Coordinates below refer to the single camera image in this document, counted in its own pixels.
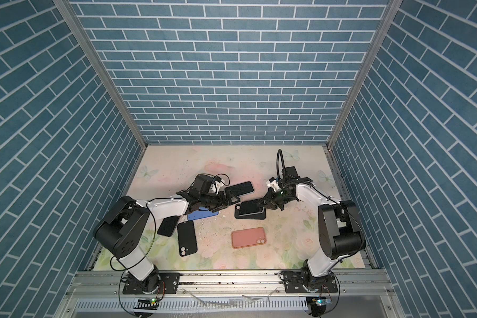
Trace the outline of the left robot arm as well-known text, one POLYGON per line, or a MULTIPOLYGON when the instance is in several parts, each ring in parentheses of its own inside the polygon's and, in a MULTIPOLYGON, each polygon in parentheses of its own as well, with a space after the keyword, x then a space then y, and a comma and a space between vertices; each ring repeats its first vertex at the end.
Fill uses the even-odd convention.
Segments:
POLYGON ((140 247, 144 229, 153 221, 189 215, 201 207, 220 211, 240 202, 229 189, 218 193, 182 190, 175 196, 150 201, 121 197, 94 229, 94 238, 139 282, 153 276, 155 266, 140 247))

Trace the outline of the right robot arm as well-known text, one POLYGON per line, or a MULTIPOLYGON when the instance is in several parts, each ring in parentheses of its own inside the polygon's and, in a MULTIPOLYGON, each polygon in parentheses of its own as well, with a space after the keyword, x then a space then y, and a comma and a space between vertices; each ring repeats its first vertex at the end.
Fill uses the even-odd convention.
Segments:
POLYGON ((282 210, 292 201, 301 201, 316 209, 319 249, 301 269, 308 282, 330 275, 339 262, 364 248, 366 240, 359 212, 352 201, 331 199, 308 178, 287 182, 271 178, 266 185, 268 191, 261 203, 266 209, 282 210))

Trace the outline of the black phone purple edge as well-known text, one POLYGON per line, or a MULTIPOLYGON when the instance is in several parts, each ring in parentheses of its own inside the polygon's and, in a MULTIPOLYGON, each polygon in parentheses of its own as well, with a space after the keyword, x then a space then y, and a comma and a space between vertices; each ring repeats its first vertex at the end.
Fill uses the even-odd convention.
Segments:
POLYGON ((225 193, 230 196, 244 196, 254 192, 254 187, 251 181, 242 182, 225 188, 225 193))

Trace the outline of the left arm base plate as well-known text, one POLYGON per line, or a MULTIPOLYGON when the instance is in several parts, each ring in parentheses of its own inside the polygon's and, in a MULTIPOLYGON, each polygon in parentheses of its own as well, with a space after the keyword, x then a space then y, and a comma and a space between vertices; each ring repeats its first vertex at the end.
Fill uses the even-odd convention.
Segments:
POLYGON ((166 295, 175 294, 178 290, 181 274, 177 272, 152 273, 143 281, 137 280, 132 274, 126 274, 122 279, 122 293, 125 295, 166 295))

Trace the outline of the blue phone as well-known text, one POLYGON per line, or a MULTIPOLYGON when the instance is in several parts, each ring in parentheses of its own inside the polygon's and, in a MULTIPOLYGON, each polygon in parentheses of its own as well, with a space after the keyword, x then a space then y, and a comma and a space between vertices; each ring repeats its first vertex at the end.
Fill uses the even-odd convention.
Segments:
POLYGON ((188 221, 195 221, 199 219, 205 219, 209 217, 218 216, 219 212, 212 212, 210 210, 197 210, 188 215, 188 221))

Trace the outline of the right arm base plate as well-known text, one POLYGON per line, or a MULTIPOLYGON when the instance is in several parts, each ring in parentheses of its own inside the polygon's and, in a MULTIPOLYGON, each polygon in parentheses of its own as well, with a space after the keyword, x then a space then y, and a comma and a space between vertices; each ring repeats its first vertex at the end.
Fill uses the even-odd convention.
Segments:
POLYGON ((333 275, 314 277, 309 270, 282 270, 278 273, 287 294, 337 293, 337 281, 333 275))

